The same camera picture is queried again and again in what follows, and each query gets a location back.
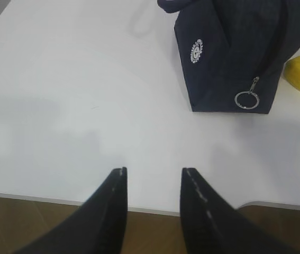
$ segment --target white table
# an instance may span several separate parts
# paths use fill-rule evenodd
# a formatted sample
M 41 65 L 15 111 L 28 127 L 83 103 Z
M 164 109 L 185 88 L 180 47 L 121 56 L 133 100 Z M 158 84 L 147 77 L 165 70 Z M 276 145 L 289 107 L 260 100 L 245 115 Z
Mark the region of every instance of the white table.
M 152 0 L 12 0 L 0 16 L 0 196 L 80 204 L 129 169 L 129 206 L 179 211 L 196 167 L 234 207 L 300 206 L 300 92 L 269 115 L 192 113 L 176 15 Z

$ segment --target zipper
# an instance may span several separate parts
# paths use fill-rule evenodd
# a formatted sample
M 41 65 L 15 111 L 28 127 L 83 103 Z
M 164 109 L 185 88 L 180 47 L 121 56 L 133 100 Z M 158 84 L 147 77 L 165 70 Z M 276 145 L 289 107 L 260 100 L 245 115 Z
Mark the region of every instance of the zipper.
M 284 39 L 286 36 L 287 21 L 288 21 L 288 11 L 287 11 L 286 0 L 281 0 L 280 9 L 279 9 L 279 22 L 274 31 L 272 39 L 269 43 L 268 49 L 266 50 L 266 54 L 263 56 L 259 66 L 257 68 L 257 71 L 255 72 L 254 77 L 252 78 L 252 85 L 250 87 L 250 90 L 240 92 L 234 98 L 234 101 L 238 107 L 240 107 L 244 110 L 252 110 L 252 109 L 258 107 L 260 100 L 259 100 L 259 96 L 254 92 L 254 89 L 255 89 L 258 81 L 260 80 L 260 77 L 266 72 L 266 70 L 268 69 L 270 64 L 273 63 L 274 60 L 276 59 L 278 52 L 280 51 L 280 49 L 283 45 L 283 42 L 284 42 Z M 246 106 L 241 105 L 238 102 L 238 97 L 242 94 L 248 94 L 248 95 L 252 95 L 253 97 L 255 97 L 256 104 L 253 107 L 246 107 Z

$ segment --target key ring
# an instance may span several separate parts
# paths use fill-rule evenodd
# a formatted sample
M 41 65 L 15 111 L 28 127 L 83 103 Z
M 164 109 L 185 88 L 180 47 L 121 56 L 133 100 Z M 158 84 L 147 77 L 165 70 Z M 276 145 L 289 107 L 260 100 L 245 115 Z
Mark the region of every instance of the key ring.
M 249 94 L 249 95 L 252 95 L 252 96 L 256 99 L 255 105 L 252 106 L 252 107 L 246 107 L 246 106 L 241 105 L 241 104 L 238 102 L 238 97 L 239 97 L 240 95 L 242 95 L 242 94 Z M 256 93 L 250 92 L 250 91 L 244 91 L 244 92 L 237 93 L 237 95 L 236 95 L 235 98 L 234 98 L 234 101 L 235 101 L 236 105 L 237 105 L 239 108 L 242 108 L 243 110 L 252 110 L 252 109 L 258 107 L 259 102 L 260 102 L 260 99 L 259 99 L 259 96 L 258 96 Z
M 237 105 L 239 108 L 242 108 L 243 110 L 252 110 L 252 109 L 258 107 L 259 102 L 260 102 L 260 99 L 259 99 L 259 96 L 258 96 L 256 93 L 253 92 L 253 90 L 254 90 L 254 88 L 255 88 L 255 86 L 256 86 L 256 84 L 257 84 L 258 81 L 259 81 L 259 77 L 255 77 L 255 78 L 253 79 L 253 83 L 252 83 L 251 88 L 250 88 L 249 91 L 244 91 L 244 92 L 239 92 L 239 93 L 237 93 L 237 95 L 236 95 L 235 98 L 234 98 L 234 101 L 235 101 L 236 105 Z M 252 95 L 252 96 L 256 99 L 255 105 L 252 106 L 252 107 L 246 107 L 246 106 L 241 105 L 241 104 L 238 102 L 238 98 L 239 98 L 240 95 L 243 95 L 243 94 Z

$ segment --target bag strap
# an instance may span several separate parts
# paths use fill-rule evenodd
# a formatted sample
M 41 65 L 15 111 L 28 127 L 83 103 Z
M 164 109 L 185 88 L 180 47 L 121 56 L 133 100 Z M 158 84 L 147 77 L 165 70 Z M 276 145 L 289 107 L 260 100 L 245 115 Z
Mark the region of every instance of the bag strap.
M 157 0 L 157 3 L 167 13 L 174 13 L 196 1 L 200 0 Z

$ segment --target brown floor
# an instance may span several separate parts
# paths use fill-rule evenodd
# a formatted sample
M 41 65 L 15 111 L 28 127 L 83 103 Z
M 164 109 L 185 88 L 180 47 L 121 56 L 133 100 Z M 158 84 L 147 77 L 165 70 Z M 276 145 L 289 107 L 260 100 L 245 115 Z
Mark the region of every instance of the brown floor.
M 0 254 L 12 253 L 31 242 L 76 209 L 70 205 L 0 198 Z M 300 250 L 300 211 L 249 206 L 240 212 Z M 179 218 L 129 212 L 122 254 L 134 253 L 186 253 Z

